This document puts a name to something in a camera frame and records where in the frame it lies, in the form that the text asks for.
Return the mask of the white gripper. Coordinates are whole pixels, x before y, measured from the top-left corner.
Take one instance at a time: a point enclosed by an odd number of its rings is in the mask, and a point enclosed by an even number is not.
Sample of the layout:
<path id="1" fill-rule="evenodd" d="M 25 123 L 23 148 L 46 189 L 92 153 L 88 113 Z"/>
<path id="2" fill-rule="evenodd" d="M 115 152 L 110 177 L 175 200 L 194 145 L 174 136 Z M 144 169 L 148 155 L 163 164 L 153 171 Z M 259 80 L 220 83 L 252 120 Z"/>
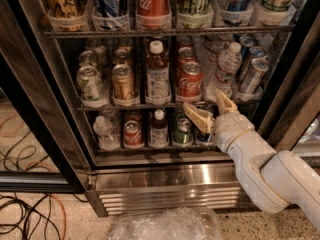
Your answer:
<path id="1" fill-rule="evenodd" d="M 215 97 L 220 114 L 215 120 L 216 145 L 222 152 L 226 152 L 238 137 L 248 131 L 253 131 L 255 126 L 246 116 L 238 113 L 237 105 L 221 90 L 215 89 Z M 190 103 L 184 103 L 183 110 L 201 132 L 212 132 L 214 118 L 211 112 L 199 109 Z"/>

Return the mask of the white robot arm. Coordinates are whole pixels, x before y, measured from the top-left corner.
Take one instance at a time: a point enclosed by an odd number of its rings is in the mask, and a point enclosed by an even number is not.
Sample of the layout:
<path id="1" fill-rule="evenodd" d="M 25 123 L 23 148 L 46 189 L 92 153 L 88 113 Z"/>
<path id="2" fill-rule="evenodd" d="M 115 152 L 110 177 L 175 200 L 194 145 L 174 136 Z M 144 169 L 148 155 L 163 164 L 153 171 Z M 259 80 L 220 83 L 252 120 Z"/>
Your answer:
<path id="1" fill-rule="evenodd" d="M 320 175 L 291 151 L 274 150 L 237 105 L 215 91 L 219 115 L 185 102 L 184 113 L 234 162 L 235 174 L 251 201 L 263 212 L 277 214 L 298 205 L 320 230 Z"/>

